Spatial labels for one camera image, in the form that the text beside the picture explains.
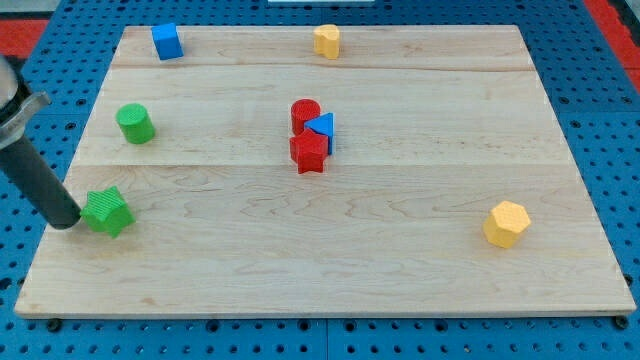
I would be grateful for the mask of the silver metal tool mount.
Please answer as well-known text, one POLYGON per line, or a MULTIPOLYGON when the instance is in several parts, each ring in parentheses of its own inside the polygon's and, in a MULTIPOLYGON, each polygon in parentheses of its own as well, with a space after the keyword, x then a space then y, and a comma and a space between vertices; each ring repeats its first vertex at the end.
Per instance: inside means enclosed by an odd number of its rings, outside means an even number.
POLYGON ((45 91, 34 92, 21 74, 1 55, 1 148, 19 140, 27 122, 51 104, 45 91))

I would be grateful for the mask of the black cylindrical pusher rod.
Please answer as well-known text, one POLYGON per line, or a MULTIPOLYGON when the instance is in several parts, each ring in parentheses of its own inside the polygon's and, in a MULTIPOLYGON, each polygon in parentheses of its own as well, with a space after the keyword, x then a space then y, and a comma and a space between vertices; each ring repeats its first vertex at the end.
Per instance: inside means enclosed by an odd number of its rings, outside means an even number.
POLYGON ((26 136, 1 149, 1 170, 53 228, 80 220, 80 207, 26 136))

